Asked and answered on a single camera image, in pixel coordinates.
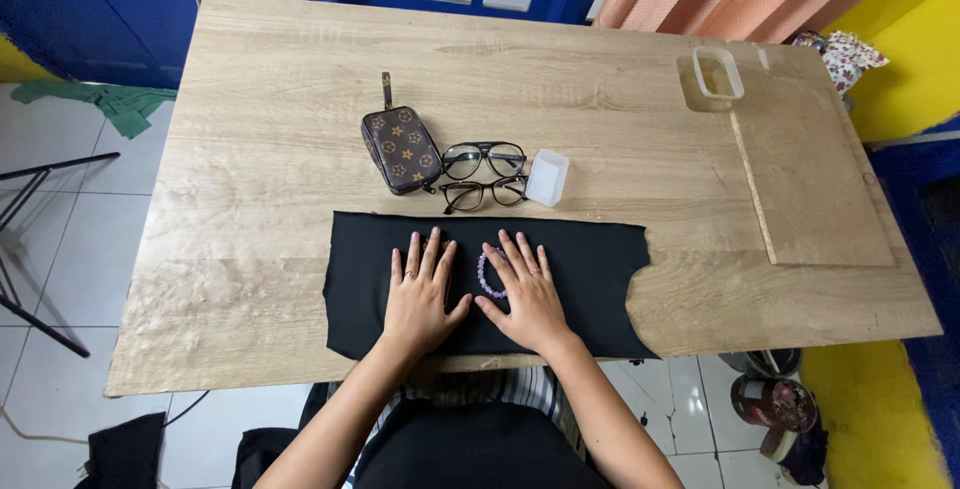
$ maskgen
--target black frame glasses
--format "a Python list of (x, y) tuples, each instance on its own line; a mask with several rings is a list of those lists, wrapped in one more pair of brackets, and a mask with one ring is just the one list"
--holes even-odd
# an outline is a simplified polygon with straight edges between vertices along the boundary
[[(509, 185), (516, 182), (523, 182), (523, 191), (519, 191), (516, 187)], [(450, 193), (448, 193), (449, 189), (464, 190), (462, 193), (453, 197), (453, 200), (450, 200)], [(496, 203), (500, 206), (513, 206), (518, 202), (527, 200), (527, 176), (503, 176), (490, 183), (480, 183), (479, 181), (453, 181), (451, 183), (444, 183), (439, 187), (439, 190), (443, 191), (443, 198), (446, 199), (446, 209), (443, 211), (443, 215), (450, 215), (455, 210), (460, 212), (476, 210), (480, 206), (480, 203), (483, 202), (484, 189), (489, 189), (489, 192), (493, 195), (493, 200), (496, 200)], [(512, 191), (516, 193), (519, 198), (509, 202), (501, 201), (498, 198), (497, 193), (498, 191), (503, 190)], [(480, 196), (477, 198), (476, 203), (470, 207), (457, 207), (458, 202), (462, 201), (464, 197), (474, 194), (474, 191), (480, 191)]]
[[(491, 149), (497, 146), (512, 146), (520, 151), (520, 154), (515, 153), (500, 153), (496, 151), (491, 151)], [(458, 147), (472, 147), (476, 148), (476, 151), (462, 151), (456, 156), (449, 157), (448, 154), (451, 150)], [(514, 144), (513, 142), (461, 142), (460, 144), (454, 144), (447, 148), (442, 155), (441, 161), (443, 162), (443, 173), (446, 174), (450, 180), (466, 180), (470, 176), (474, 176), (474, 173), (480, 168), (480, 164), (483, 163), (484, 158), (486, 158), (486, 163), (489, 164), (490, 169), (497, 174), (497, 176), (509, 177), (509, 176), (519, 176), (523, 174), (523, 164), (527, 161), (527, 156), (523, 154), (523, 148)], [(502, 161), (506, 164), (509, 164), (512, 167), (511, 172), (500, 172), (497, 169), (497, 166), (494, 164), (494, 160)], [(466, 176), (451, 176), (450, 175), (450, 166), (459, 162), (475, 161), (476, 164), (473, 165), (473, 170), (470, 171)]]

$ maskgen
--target clear plastic container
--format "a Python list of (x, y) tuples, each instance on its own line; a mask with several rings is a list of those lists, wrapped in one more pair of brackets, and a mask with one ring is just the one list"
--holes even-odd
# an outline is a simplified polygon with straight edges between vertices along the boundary
[(722, 48), (698, 46), (693, 49), (693, 71), (703, 97), (709, 99), (739, 99), (743, 97), (743, 82), (737, 70), (734, 55)]
[(553, 208), (564, 195), (569, 166), (570, 159), (556, 151), (537, 151), (527, 179), (527, 198)]

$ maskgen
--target plywood board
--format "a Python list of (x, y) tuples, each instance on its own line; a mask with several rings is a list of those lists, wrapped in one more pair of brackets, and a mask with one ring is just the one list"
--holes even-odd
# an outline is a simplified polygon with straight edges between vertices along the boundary
[(740, 71), (737, 137), (773, 264), (893, 266), (867, 181), (822, 82), (753, 67)]
[[(390, 194), (359, 134), (393, 102), (443, 149), (502, 139), (570, 158), (555, 207), (474, 215), (644, 225), (652, 265), (625, 300), (661, 356), (928, 336), (940, 325), (880, 188), (895, 265), (773, 266), (728, 112), (687, 108), (678, 60), (751, 43), (299, 0), (203, 0), (134, 266), (105, 393), (342, 379), (323, 288), (335, 210), (441, 217), (441, 195)], [(812, 49), (772, 70), (818, 86)], [(827, 105), (840, 109), (834, 96)], [(856, 141), (853, 127), (842, 125)], [(847, 146), (860, 171), (862, 150)], [(493, 178), (480, 172), (476, 179)], [(477, 252), (479, 248), (462, 248)], [(429, 359), (444, 371), (537, 356)]]

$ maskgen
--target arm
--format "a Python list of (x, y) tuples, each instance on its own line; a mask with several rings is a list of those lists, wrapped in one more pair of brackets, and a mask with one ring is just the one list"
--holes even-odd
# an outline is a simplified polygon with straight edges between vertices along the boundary
[(439, 346), (467, 316), (471, 295), (446, 314), (447, 277), (457, 249), (451, 241), (436, 264), (440, 230), (435, 226), (420, 264), (420, 235), (410, 237), (407, 272), (393, 250), (390, 296), (383, 334), (337, 392), (294, 438), (254, 489), (318, 489), (343, 485), (380, 411), (410, 369)]
[(507, 287), (510, 314), (482, 296), (477, 305), (504, 335), (553, 368), (600, 474), (621, 488), (683, 489), (664, 454), (567, 326), (544, 246), (536, 248), (534, 257), (523, 232), (516, 234), (518, 249), (504, 230), (500, 243), (510, 264), (490, 245), (485, 243), (483, 250)]

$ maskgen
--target hand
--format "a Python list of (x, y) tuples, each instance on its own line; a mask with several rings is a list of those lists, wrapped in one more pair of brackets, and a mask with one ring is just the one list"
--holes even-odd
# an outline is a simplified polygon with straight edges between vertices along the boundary
[(553, 276), (546, 261), (544, 246), (536, 248), (537, 259), (534, 259), (534, 253), (530, 250), (523, 232), (516, 233), (516, 244), (520, 246), (517, 250), (507, 231), (503, 229), (500, 230), (500, 244), (510, 259), (510, 264), (504, 261), (489, 243), (483, 244), (483, 252), (500, 276), (504, 287), (507, 287), (510, 314), (504, 314), (483, 296), (477, 297), (477, 306), (480, 306), (486, 318), (496, 324), (504, 336), (510, 337), (514, 343), (525, 349), (546, 356), (546, 351), (562, 348), (576, 335), (567, 326), (567, 319), (564, 318), (564, 308), (561, 307), (557, 289), (553, 286)]
[(409, 356), (414, 360), (419, 360), (444, 342), (467, 316), (473, 298), (471, 294), (464, 295), (450, 314), (446, 314), (444, 300), (457, 242), (447, 244), (437, 262), (440, 229), (434, 226), (423, 253), (423, 262), (420, 262), (420, 247), (420, 234), (414, 232), (410, 236), (405, 272), (401, 266), (400, 250), (393, 250), (390, 296), (387, 298), (383, 334), (380, 335), (380, 341), (397, 349), (401, 356)]

